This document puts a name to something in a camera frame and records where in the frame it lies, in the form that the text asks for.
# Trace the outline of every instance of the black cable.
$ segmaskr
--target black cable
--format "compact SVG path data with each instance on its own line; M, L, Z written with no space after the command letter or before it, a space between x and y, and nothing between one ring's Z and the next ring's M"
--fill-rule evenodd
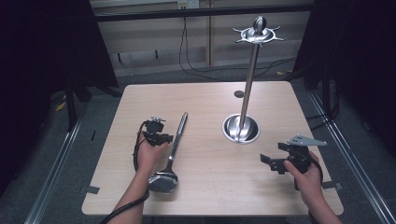
M320 123L319 125L317 125L317 126L315 126L313 128L310 128L311 131L313 131L313 130L315 130L317 128L320 128L320 127L322 127L324 125L329 124L330 122L335 120L335 118L338 116L338 113L339 113L339 110L340 110L340 92L339 92L338 86L335 89L335 93L334 93L333 99L334 99L333 100L333 106L332 106L332 111L331 111L331 116L330 116L331 120L325 120L323 123ZM318 118L324 118L326 116L329 117L326 114L321 114L321 115L316 115L316 116L312 116L312 117L306 117L306 119L318 119Z
M105 224L107 223L109 220L111 220L112 218L118 216L119 214L125 212L128 209L131 209L137 205L139 205L140 203L144 202L147 198L149 197L149 189L146 189L146 193L145 195L143 195L143 197L137 199L136 201L133 201L131 203L127 203L124 206L118 208L117 210L113 211L112 213L110 213L110 215L108 215L107 217L105 217L105 219L103 219L103 221L101 222L101 224Z
M241 78L241 79L237 79L237 80L225 80L225 79L220 79L220 78L205 76L205 75L202 75L202 74L194 74L194 73L191 73L191 72L187 71L187 70L183 67L183 65L181 64L181 51L182 51L182 49L183 49L184 37L186 37L186 58L187 58L187 63L188 63L188 65L189 65L189 67L191 68L191 70L193 70L193 71L195 71L195 72L199 72L199 73L208 73L208 72L224 71L224 70L234 70L234 69L235 69L235 70L236 70L236 69L237 69L237 70L248 70L248 68L246 68L246 67L214 68L214 69L209 69L209 70L198 70L198 69L196 69L196 68L193 68L193 67L191 66L190 58L189 58L189 42L188 42L188 36L187 36L187 23L186 23L186 18L184 18L183 33L182 33L181 43L180 43L180 49L179 49L179 53L178 53L178 63L179 63L179 65L180 65L181 69L182 69L185 73L187 73L187 74L189 74L189 75L191 75L191 76L205 77L205 78L209 78L209 79L212 79L212 80L215 80L215 81L223 81L223 82L235 82L235 81L245 81L245 80L246 80L245 77L244 77L244 78ZM279 66L279 65L281 65L282 63L286 63L286 62L291 61L291 60L295 60L295 57L289 58L289 59L282 59L282 60L274 61L274 62L270 63L270 65L267 66L267 67L263 67L263 68L260 68L260 67L259 67L259 68L256 68L256 70L257 70L257 69L265 69L265 71L259 73L258 75L254 76L254 77L262 76L262 75L264 75L265 73L267 73L268 70L269 70L270 68Z
M138 151L139 151L139 147L140 145L146 140L143 139L142 141L139 142L140 139L140 134L142 133L142 129L143 126L146 125L148 122L144 121L139 128L139 131L137 132L137 137L136 137L136 143L134 144L134 170L137 171L137 155L138 155ZM107 223L109 220L111 220L112 218L118 216L119 214L125 212L128 209L131 209L137 205L139 205L140 203L143 203L147 198L149 197L149 189L146 189L146 193L145 195L143 195L142 197L140 197L139 199L131 202L131 203L127 203L124 206L114 210L112 213L110 213L107 217L105 217L101 224L105 224Z

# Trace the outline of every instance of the gray floor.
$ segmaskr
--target gray floor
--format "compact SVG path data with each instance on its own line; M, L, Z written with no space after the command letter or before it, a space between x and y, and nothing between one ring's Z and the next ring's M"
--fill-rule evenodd
M275 81L283 76L276 72L285 72L292 68L294 61L288 61L270 69L267 73L256 77L255 81ZM195 75L211 76L205 78L192 76L183 71L172 71L155 74L118 77L122 92L126 85L146 83L176 83L176 82L207 82L234 81L246 77L247 70L219 70L211 73L199 73L190 70ZM310 92L304 89L301 80L291 82L300 105L307 117L317 115ZM92 99L88 103L78 103L78 111L86 108L81 118L77 137L65 160L64 168L56 182L54 191L40 223L99 223L104 217L85 216L81 206L85 193L81 189L88 186L106 141L111 122L114 118L120 98L114 98L99 90L90 89ZM308 119L310 127L320 124L320 119ZM340 112L335 122L350 145L350 153L355 155L364 171L374 182L378 191L391 209L396 210L396 159L382 146L375 133L367 132L363 120L349 102L341 95ZM19 177L15 179L0 199L0 223L23 223L44 185L51 166L67 135L67 111L55 112L53 108L41 131L41 138L35 148L35 153L26 163ZM326 140L329 145L320 147L320 152L335 183L340 183L338 190L345 207L340 218L345 223L381 223L371 202L361 188L353 172L349 168L337 144L326 126L313 131L320 140ZM145 217L145 223L309 223L307 216L302 217Z

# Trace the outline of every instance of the metal tripod top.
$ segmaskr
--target metal tripod top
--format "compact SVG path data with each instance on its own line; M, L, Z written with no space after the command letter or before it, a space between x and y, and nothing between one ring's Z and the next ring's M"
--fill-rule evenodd
M236 30L236 32L241 33L241 39L235 41L236 43L239 42L248 42L251 44L258 44L262 45L264 43L268 43L272 40L284 40L281 38L276 37L275 30L279 29L280 26L276 27L275 29L265 28L267 22L265 18L258 17L254 22L253 26L247 28L245 30Z

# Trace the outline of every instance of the hand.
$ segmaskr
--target hand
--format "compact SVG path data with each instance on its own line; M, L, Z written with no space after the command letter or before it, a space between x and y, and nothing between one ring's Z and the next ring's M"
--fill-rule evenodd
M139 153L137 157L138 171L145 171L151 173L154 169L155 164L160 159L161 155L165 152L168 147L168 143L165 142L158 147L154 147L149 144L145 136L141 133L139 137Z
M309 154L313 160L318 161L318 157L313 152L309 151ZM324 200L321 189L320 172L314 163L311 163L308 171L304 174L301 174L290 161L285 160L284 164L286 169L288 169L296 179L297 186L301 192L301 198L308 207L317 200Z

